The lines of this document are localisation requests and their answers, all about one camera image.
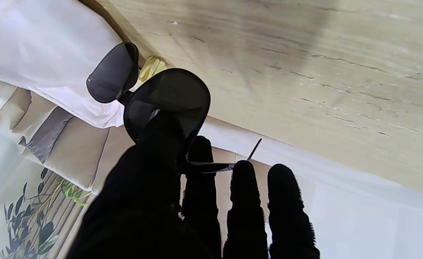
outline wooden table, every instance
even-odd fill
[[[98,0],[209,115],[423,192],[423,2]]]

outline sunglasses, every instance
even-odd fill
[[[129,89],[138,80],[138,60],[139,51],[133,43],[115,46],[86,80],[90,95],[101,103],[117,100],[124,105],[125,129],[135,143],[142,139],[143,130],[160,113],[176,120],[185,139],[185,147],[177,160],[183,174],[232,170],[235,164],[200,163],[187,159],[210,109],[211,97],[205,83],[192,72],[172,68],[159,72],[131,92]]]

